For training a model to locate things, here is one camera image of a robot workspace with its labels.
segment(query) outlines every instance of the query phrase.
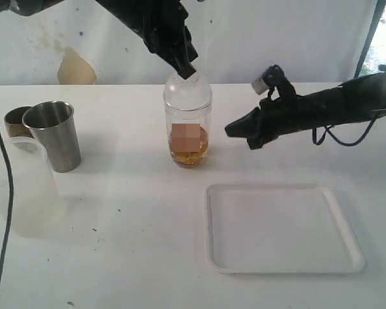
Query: white backdrop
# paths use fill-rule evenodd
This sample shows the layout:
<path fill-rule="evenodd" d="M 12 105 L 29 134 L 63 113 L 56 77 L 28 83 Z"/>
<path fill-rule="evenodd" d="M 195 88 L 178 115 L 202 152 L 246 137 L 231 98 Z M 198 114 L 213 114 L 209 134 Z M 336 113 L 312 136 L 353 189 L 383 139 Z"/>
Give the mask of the white backdrop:
<path fill-rule="evenodd" d="M 274 63 L 295 82 L 349 79 L 376 4 L 376 0 L 181 2 L 190 14 L 187 25 L 199 52 L 195 65 L 214 83 L 251 82 Z M 164 83 L 171 72 L 98 3 L 66 0 L 32 17 L 0 14 L 0 84 L 58 84 L 65 48 L 77 53 L 68 66 L 87 62 L 97 84 Z M 77 82 L 86 83 L 86 78 Z"/>

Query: stainless steel cup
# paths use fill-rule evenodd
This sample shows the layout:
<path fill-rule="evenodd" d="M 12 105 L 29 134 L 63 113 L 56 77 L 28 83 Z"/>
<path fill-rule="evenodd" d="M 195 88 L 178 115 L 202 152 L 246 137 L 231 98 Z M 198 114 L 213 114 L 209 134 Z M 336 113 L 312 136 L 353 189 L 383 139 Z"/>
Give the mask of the stainless steel cup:
<path fill-rule="evenodd" d="M 30 108 L 31 106 L 22 106 L 7 113 L 5 116 L 5 124 L 9 137 L 33 137 L 29 129 L 21 122 L 24 113 Z"/>
<path fill-rule="evenodd" d="M 23 124 L 47 150 L 51 168 L 65 173 L 81 162 L 73 107 L 62 101 L 50 101 L 30 108 Z"/>

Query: table surface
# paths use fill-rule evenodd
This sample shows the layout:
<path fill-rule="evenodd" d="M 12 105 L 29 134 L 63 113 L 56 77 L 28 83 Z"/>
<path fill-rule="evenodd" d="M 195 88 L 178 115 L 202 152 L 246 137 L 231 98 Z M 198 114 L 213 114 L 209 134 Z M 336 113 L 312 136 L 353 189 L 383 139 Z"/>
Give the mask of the table surface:
<path fill-rule="evenodd" d="M 303 95 L 334 85 L 295 87 Z M 249 85 L 213 90 L 208 158 L 186 170 L 169 156 L 163 86 L 0 86 L 0 120 L 17 106 L 70 102 L 83 157 L 74 171 L 55 174 L 66 217 L 37 238 L 11 234 L 0 308 L 386 308 L 386 118 L 354 148 L 331 139 L 317 147 L 306 131 L 250 151 L 223 129 L 254 108 L 257 95 Z M 353 141 L 365 126 L 335 133 Z M 366 258 L 364 270 L 215 272 L 205 258 L 204 191 L 232 182 L 330 186 Z M 0 215 L 0 248 L 4 227 Z"/>

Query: brown cup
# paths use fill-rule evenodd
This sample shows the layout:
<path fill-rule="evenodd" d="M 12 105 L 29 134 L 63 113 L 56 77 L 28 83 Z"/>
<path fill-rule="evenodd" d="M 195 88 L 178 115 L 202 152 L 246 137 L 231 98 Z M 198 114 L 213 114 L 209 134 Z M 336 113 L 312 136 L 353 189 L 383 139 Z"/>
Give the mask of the brown cup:
<path fill-rule="evenodd" d="M 30 108 L 31 106 L 22 106 L 21 108 L 13 109 L 7 113 L 5 116 L 5 124 L 9 137 L 23 136 L 33 138 L 30 130 L 21 121 L 24 113 Z"/>

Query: plastic tray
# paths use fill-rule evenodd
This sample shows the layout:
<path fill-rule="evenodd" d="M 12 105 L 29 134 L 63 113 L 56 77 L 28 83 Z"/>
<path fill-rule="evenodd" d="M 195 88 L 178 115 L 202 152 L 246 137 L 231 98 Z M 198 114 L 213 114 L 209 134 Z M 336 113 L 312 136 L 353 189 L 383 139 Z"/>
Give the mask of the plastic tray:
<path fill-rule="evenodd" d="M 327 187 L 212 185 L 206 214 L 208 260 L 218 272 L 348 274 L 365 265 Z"/>

